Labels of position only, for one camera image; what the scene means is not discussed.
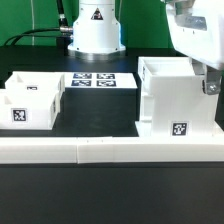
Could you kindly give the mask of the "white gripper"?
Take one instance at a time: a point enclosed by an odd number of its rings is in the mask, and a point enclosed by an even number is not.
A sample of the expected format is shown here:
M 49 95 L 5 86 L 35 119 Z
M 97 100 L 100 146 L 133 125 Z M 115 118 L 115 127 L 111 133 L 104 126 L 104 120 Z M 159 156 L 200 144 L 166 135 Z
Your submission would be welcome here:
M 219 70 L 224 70 L 224 0 L 161 1 L 175 50 L 193 58 L 194 73 L 204 75 L 204 93 L 219 94 Z

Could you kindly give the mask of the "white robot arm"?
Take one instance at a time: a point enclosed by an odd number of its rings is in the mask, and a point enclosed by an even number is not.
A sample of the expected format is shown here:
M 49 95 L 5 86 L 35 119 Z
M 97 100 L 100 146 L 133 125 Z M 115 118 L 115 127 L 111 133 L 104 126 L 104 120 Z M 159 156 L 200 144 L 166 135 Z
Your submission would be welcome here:
M 224 70 L 224 0 L 160 0 L 173 47 L 204 69 L 204 91 L 220 91 Z M 115 0 L 79 0 L 79 16 L 71 28 L 71 55 L 107 60 L 121 55 L 121 25 L 115 18 Z

